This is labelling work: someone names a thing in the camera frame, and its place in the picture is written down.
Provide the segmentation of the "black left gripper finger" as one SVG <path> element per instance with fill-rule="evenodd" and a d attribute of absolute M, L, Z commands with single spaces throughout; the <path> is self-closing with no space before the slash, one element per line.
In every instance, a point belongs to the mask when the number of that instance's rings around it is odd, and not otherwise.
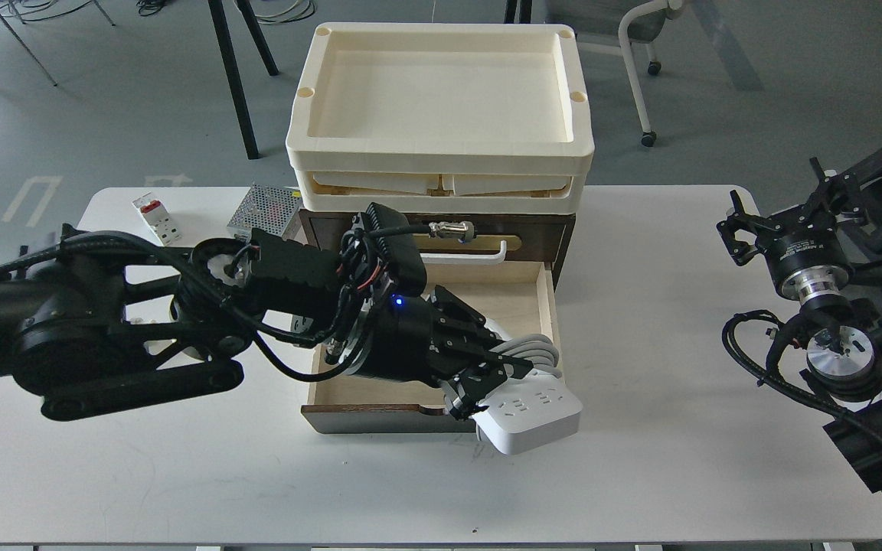
<path fill-rule="evenodd" d="M 479 336 L 484 341 L 503 341 L 503 338 L 487 328 L 487 318 L 443 285 L 435 285 L 430 293 L 430 304 L 438 311 L 438 324 L 467 334 Z"/>
<path fill-rule="evenodd" d="M 465 421 L 477 412 L 486 410 L 481 406 L 490 393 L 510 379 L 521 379 L 533 369 L 533 363 L 505 354 L 485 354 L 484 360 L 455 374 L 452 379 L 441 381 L 449 415 Z"/>

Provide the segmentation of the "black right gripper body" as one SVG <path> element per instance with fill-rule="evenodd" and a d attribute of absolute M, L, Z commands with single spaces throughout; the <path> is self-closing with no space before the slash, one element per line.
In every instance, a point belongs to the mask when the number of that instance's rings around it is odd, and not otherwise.
<path fill-rule="evenodd" d="M 836 216 L 823 212 L 781 210 L 769 217 L 759 251 L 778 295 L 837 294 L 848 284 L 853 269 L 836 227 Z"/>

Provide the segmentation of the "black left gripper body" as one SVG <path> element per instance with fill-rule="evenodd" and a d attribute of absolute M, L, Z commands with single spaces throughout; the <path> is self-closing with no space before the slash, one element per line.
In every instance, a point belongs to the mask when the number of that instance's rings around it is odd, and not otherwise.
<path fill-rule="evenodd" d="M 420 381 L 441 387 L 503 341 L 484 341 L 438 324 L 430 296 L 405 297 L 370 292 L 351 294 L 338 304 L 332 331 L 323 342 L 325 380 L 339 376 L 388 381 Z"/>

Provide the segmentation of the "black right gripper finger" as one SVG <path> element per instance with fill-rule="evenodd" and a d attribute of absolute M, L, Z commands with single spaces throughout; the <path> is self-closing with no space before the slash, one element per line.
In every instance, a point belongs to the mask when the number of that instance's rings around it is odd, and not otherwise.
<path fill-rule="evenodd" d="M 824 170 L 818 158 L 809 159 L 818 186 L 805 200 L 806 227 L 837 227 L 840 223 L 869 224 L 867 211 L 854 202 L 850 172 Z"/>
<path fill-rule="evenodd" d="M 776 240 L 779 235 L 779 223 L 769 217 L 747 213 L 738 191 L 731 191 L 729 195 L 733 209 L 725 220 L 717 224 L 717 232 L 731 260 L 738 266 L 745 266 L 757 254 L 764 254 L 766 251 L 764 243 L 770 244 Z M 737 238 L 739 231 L 752 234 L 755 241 L 739 240 Z"/>

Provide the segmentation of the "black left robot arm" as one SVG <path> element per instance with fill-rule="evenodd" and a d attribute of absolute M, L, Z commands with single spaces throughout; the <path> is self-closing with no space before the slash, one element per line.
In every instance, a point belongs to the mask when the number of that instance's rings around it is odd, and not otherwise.
<path fill-rule="evenodd" d="M 233 390 L 254 346 L 304 383 L 441 388 L 467 419 L 536 362 L 444 287 L 423 297 L 418 233 L 448 231 L 360 219 L 331 251 L 259 230 L 181 248 L 64 226 L 0 265 L 0 377 L 74 421 Z"/>

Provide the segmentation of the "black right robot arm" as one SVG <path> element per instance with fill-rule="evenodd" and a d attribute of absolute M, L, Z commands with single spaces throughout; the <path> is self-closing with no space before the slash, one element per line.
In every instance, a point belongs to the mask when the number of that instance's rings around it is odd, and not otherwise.
<path fill-rule="evenodd" d="M 769 216 L 738 192 L 716 226 L 735 264 L 762 256 L 788 320 L 766 309 L 725 322 L 721 341 L 756 383 L 829 415 L 826 435 L 882 491 L 882 151 L 822 175 L 804 203 Z"/>

